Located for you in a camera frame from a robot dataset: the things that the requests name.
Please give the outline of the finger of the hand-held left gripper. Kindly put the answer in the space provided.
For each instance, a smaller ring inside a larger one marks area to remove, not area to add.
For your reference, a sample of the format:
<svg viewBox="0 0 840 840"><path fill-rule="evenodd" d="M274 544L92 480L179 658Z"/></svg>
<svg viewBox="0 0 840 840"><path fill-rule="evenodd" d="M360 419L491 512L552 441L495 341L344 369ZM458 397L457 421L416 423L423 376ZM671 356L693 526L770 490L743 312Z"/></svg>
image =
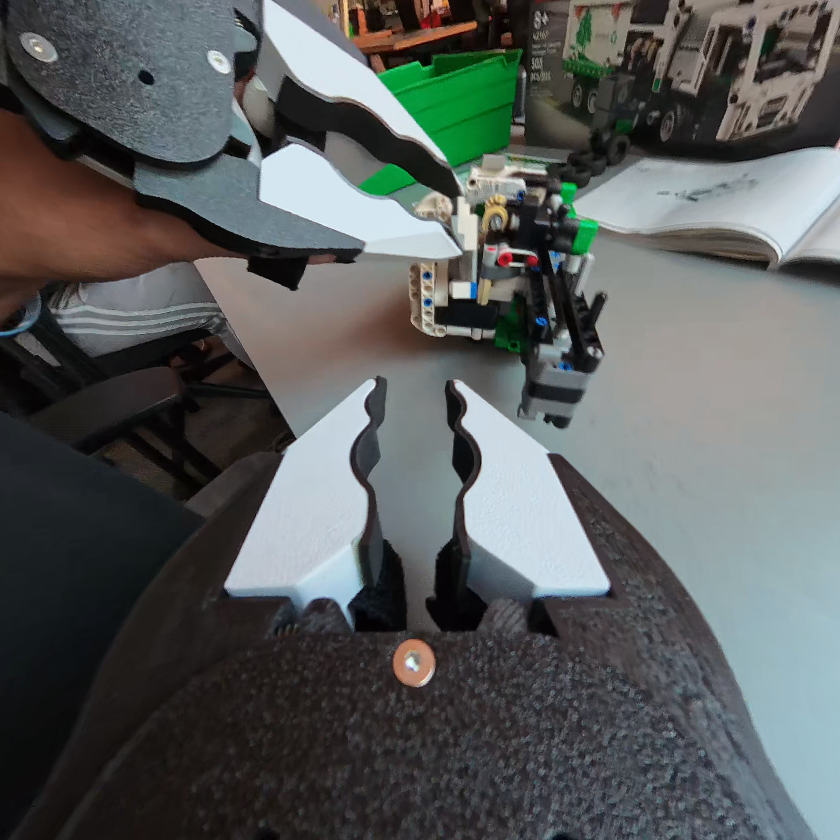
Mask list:
<svg viewBox="0 0 840 840"><path fill-rule="evenodd" d="M264 158L259 199L363 244L365 259L454 259L463 254L440 222L351 184L319 152L288 143Z"/></svg>
<svg viewBox="0 0 840 840"><path fill-rule="evenodd" d="M329 162L353 185L395 165L433 191L462 193L445 154L310 2L262 3L259 80L283 123L324 136Z"/></svg>

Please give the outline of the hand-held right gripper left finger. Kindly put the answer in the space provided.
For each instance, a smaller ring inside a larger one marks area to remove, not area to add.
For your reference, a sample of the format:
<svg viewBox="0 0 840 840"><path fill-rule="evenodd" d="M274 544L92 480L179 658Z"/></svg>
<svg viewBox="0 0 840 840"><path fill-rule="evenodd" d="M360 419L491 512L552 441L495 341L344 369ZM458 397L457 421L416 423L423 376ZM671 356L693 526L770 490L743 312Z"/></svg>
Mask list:
<svg viewBox="0 0 840 840"><path fill-rule="evenodd" d="M370 378L287 448L227 574L228 597L285 597L299 613L329 599L359 628L358 598L384 563L370 474L385 399L385 378Z"/></svg>

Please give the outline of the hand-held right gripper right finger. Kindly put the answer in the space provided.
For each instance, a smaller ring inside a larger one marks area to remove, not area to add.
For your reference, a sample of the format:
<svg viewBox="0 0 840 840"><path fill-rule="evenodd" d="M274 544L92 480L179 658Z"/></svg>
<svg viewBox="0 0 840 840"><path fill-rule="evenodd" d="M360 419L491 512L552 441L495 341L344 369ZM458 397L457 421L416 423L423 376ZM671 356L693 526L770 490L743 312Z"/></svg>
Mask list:
<svg viewBox="0 0 840 840"><path fill-rule="evenodd" d="M445 399L462 481L446 596L606 596L611 584L549 450L461 380L447 381Z"/></svg>

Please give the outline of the white lego truck model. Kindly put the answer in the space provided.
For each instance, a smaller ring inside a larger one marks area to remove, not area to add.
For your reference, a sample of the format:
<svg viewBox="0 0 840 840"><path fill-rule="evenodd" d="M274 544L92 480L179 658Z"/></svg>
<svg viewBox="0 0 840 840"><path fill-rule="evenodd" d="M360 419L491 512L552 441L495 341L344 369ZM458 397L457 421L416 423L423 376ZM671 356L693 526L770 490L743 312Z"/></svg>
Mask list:
<svg viewBox="0 0 840 840"><path fill-rule="evenodd" d="M464 195L428 192L415 215L447 224L462 256L409 269L411 322L430 337L489 342L524 365L518 415L564 429L604 357L596 330L607 296L585 298L598 223L581 186L553 166L537 178L465 175Z"/></svg>

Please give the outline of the lego set box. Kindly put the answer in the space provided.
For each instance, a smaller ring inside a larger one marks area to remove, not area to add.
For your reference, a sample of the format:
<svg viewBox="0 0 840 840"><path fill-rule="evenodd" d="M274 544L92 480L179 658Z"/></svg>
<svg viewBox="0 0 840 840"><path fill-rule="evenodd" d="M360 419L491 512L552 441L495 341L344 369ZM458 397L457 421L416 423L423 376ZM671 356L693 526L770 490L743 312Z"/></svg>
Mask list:
<svg viewBox="0 0 840 840"><path fill-rule="evenodd" d="M532 6L525 138L762 156L838 145L836 1Z"/></svg>

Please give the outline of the person's left hand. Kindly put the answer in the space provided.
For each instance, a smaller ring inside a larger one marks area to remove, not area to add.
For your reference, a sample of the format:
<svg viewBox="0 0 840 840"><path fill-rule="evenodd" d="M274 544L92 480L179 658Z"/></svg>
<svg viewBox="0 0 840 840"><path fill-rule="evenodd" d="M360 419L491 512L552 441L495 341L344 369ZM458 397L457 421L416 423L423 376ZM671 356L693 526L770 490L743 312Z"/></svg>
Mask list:
<svg viewBox="0 0 840 840"><path fill-rule="evenodd" d="M1 114L1 320L45 284L135 277L177 262L235 257L128 188L55 157L24 118Z"/></svg>

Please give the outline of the wooden table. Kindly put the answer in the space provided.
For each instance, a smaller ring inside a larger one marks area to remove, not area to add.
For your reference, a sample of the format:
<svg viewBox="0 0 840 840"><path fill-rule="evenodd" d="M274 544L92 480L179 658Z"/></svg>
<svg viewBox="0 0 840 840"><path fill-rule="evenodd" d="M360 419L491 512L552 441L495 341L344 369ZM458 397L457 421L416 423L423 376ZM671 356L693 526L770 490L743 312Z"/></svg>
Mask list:
<svg viewBox="0 0 840 840"><path fill-rule="evenodd" d="M472 35L478 29L475 20L411 32L384 29L377 33L357 35L350 42L367 58L375 73L390 69L394 59L425 56L441 51L455 39Z"/></svg>

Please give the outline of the green plastic bin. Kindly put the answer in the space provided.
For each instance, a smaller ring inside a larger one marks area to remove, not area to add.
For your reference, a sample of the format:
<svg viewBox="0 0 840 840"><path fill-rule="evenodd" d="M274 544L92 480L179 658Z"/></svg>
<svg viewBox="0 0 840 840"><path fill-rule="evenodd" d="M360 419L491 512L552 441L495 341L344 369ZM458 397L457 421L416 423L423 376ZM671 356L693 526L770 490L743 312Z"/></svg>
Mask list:
<svg viewBox="0 0 840 840"><path fill-rule="evenodd" d="M520 49L437 55L380 75L385 86L456 168L510 140Z"/></svg>

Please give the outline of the person's striped trouser leg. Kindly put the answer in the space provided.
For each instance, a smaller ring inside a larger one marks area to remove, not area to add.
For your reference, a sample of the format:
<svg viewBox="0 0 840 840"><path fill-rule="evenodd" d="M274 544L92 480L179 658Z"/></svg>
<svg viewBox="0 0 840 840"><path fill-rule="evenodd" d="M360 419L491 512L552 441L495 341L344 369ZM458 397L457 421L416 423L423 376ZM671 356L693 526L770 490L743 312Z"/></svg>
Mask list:
<svg viewBox="0 0 840 840"><path fill-rule="evenodd" d="M193 263L123 280L70 284L54 293L49 309L70 341L92 358L202 329L253 367Z"/></svg>

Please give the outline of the green and white sticker sheet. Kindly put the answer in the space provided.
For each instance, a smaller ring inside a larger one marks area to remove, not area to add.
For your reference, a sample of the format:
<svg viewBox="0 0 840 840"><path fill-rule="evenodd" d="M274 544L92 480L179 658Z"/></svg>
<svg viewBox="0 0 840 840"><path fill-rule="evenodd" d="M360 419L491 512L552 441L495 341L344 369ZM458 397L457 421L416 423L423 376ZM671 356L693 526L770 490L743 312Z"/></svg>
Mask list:
<svg viewBox="0 0 840 840"><path fill-rule="evenodd" d="M484 154L479 170L488 177L528 179L546 176L553 166L563 166L566 161L556 161L543 157L521 154L494 153Z"/></svg>

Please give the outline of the black office chair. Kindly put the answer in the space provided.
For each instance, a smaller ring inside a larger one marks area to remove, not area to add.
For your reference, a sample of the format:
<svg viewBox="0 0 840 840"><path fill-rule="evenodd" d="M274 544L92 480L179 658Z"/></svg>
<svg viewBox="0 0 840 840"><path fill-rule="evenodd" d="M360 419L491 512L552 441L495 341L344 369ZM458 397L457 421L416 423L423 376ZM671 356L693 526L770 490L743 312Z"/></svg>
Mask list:
<svg viewBox="0 0 840 840"><path fill-rule="evenodd" d="M28 331L56 364L2 335L2 355L46 400L29 415L40 431L83 455L123 441L191 492L220 476L215 463L186 438L186 414L199 411L197 397L265 401L270 393L207 378L236 361L230 352L208 360L197 343L210 336L190 329L126 350L90 357L62 331L44 307Z"/></svg>

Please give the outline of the blue wristband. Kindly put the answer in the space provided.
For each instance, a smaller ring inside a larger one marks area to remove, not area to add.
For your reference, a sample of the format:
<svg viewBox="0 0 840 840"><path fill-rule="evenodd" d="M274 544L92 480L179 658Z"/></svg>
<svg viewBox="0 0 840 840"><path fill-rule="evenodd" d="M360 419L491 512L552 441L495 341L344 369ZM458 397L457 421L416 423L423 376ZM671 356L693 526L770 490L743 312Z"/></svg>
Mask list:
<svg viewBox="0 0 840 840"><path fill-rule="evenodd" d="M20 333L29 331L39 320L43 302L40 294L35 294L26 300L14 312L1 321L1 338L10 339Z"/></svg>

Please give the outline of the pile of black tyres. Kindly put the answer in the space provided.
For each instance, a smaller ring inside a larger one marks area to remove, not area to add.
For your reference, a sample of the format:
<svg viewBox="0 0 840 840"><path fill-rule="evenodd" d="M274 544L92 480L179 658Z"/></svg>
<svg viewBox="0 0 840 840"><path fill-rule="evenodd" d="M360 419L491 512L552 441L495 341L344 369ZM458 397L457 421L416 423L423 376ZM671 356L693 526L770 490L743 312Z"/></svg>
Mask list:
<svg viewBox="0 0 840 840"><path fill-rule="evenodd" d="M609 167L623 163L630 149L631 140L627 132L618 129L595 131L585 150L568 154L562 177L577 186L586 186L592 177L603 175Z"/></svg>

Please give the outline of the open instruction booklet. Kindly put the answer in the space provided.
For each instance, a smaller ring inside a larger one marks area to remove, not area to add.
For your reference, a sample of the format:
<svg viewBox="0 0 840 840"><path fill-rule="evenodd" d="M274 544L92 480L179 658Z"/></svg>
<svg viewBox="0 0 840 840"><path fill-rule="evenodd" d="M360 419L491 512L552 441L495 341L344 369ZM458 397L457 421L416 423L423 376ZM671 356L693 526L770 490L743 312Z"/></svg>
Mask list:
<svg viewBox="0 0 840 840"><path fill-rule="evenodd" d="M839 152L830 146L739 162L644 157L575 207L657 249L772 269L839 262Z"/></svg>

